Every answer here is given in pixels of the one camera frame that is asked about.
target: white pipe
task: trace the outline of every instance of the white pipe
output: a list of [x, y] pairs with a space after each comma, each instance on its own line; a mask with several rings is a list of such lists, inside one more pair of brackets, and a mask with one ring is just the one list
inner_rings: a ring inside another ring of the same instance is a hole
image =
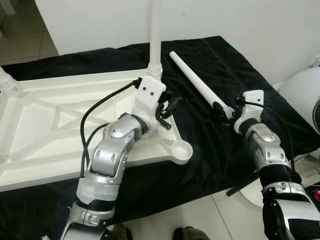
[[151, 0], [150, 11], [150, 62], [148, 71], [161, 78], [161, 0]]
[[219, 103], [223, 107], [226, 117], [228, 119], [232, 118], [232, 113], [235, 110], [232, 107], [227, 106], [174, 51], [171, 51], [169, 55], [199, 93], [201, 93], [208, 104], [213, 107], [214, 102]]
[[0, 91], [17, 90], [17, 82], [0, 66]]

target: white wall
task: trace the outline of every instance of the white wall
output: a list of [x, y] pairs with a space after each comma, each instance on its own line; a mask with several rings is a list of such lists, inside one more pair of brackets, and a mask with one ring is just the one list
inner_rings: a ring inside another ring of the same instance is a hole
[[[59, 54], [149, 41], [149, 0], [36, 0]], [[163, 40], [220, 35], [272, 84], [320, 51], [319, 0], [163, 0]]]

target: white mounting bracket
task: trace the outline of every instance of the white mounting bracket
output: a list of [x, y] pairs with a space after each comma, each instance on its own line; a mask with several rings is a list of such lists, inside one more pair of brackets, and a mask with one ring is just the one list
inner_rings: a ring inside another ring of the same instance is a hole
[[[245, 91], [242, 95], [246, 102], [255, 104], [264, 104], [264, 91], [263, 90], [252, 90]], [[233, 129], [237, 134], [244, 134], [245, 132], [240, 132], [240, 125], [248, 119], [257, 119], [260, 122], [261, 113], [264, 109], [260, 106], [254, 106], [246, 104], [242, 108], [242, 114], [237, 121], [235, 121]]]

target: wire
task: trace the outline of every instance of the wire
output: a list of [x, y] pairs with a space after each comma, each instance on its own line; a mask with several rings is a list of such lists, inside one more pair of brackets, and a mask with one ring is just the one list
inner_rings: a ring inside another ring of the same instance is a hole
[[[95, 136], [95, 134], [102, 128], [106, 127], [109, 123], [105, 123], [105, 124], [102, 124], [100, 126], [98, 126], [95, 130], [93, 130], [93, 132], [91, 133], [91, 135], [89, 136], [88, 140], [86, 141], [86, 147], [88, 148], [89, 147], [89, 144], [92, 140], [92, 138]], [[85, 160], [85, 151], [82, 152], [82, 157], [81, 157], [81, 162]]]
[[290, 130], [289, 130], [287, 124], [285, 123], [285, 121], [283, 120], [283, 118], [278, 113], [273, 111], [270, 107], [261, 105], [259, 103], [248, 102], [248, 101], [241, 101], [241, 103], [242, 104], [253, 105], [253, 106], [257, 106], [257, 107], [266, 109], [269, 112], [271, 112], [272, 114], [274, 114], [279, 119], [281, 124], [284, 126], [286, 134], [288, 135], [288, 138], [289, 138], [289, 159], [290, 159], [290, 163], [291, 163], [291, 170], [293, 172], [296, 172], [295, 161], [294, 161], [294, 145], [293, 145], [293, 141], [292, 141], [292, 136], [291, 136]]
[[88, 152], [88, 147], [87, 147], [87, 142], [86, 142], [86, 137], [85, 137], [85, 122], [87, 117], [89, 116], [89, 114], [95, 110], [97, 107], [99, 107], [101, 104], [103, 104], [105, 101], [109, 100], [110, 98], [112, 98], [113, 96], [117, 95], [118, 93], [130, 88], [131, 86], [135, 86], [136, 88], [139, 87], [140, 83], [142, 81], [142, 78], [138, 78], [136, 80], [133, 80], [132, 82], [130, 82], [129, 84], [125, 85], [124, 87], [114, 91], [113, 93], [109, 94], [108, 96], [102, 98], [100, 101], [98, 101], [97, 103], [95, 103], [94, 105], [92, 105], [88, 111], [86, 111], [86, 113], [83, 115], [81, 123], [80, 123], [80, 136], [81, 136], [81, 142], [82, 142], [82, 146], [83, 146], [83, 153], [84, 153], [84, 158], [81, 159], [81, 170], [80, 170], [80, 178], [84, 177], [84, 173], [85, 173], [85, 159], [87, 161], [87, 163], [90, 160], [89, 157], [89, 152]]

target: white floor tile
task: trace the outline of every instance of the white floor tile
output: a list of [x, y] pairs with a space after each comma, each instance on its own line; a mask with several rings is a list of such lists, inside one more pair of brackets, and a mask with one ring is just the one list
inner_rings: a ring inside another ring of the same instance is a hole
[[38, 57], [42, 32], [0, 39], [0, 61]]
[[9, 65], [9, 64], [27, 63], [27, 62], [35, 61], [38, 59], [39, 59], [39, 57], [32, 56], [32, 57], [24, 57], [24, 58], [18, 58], [18, 59], [13, 59], [13, 60], [3, 60], [3, 61], [0, 61], [0, 66]]
[[176, 207], [183, 227], [202, 230], [211, 240], [231, 240], [211, 195]]
[[237, 192], [231, 197], [226, 190], [212, 195], [233, 240], [265, 240], [262, 208]]
[[58, 56], [58, 51], [52, 41], [50, 34], [48, 31], [43, 32], [42, 42], [41, 42], [41, 49], [40, 49], [40, 56], [44, 57], [54, 57]]
[[20, 0], [15, 11], [16, 14], [8, 15], [4, 19], [1, 28], [5, 36], [43, 31], [44, 22], [34, 0]]
[[212, 196], [135, 220], [124, 225], [135, 240], [171, 240], [176, 228], [192, 226], [204, 231], [212, 240], [231, 240]]

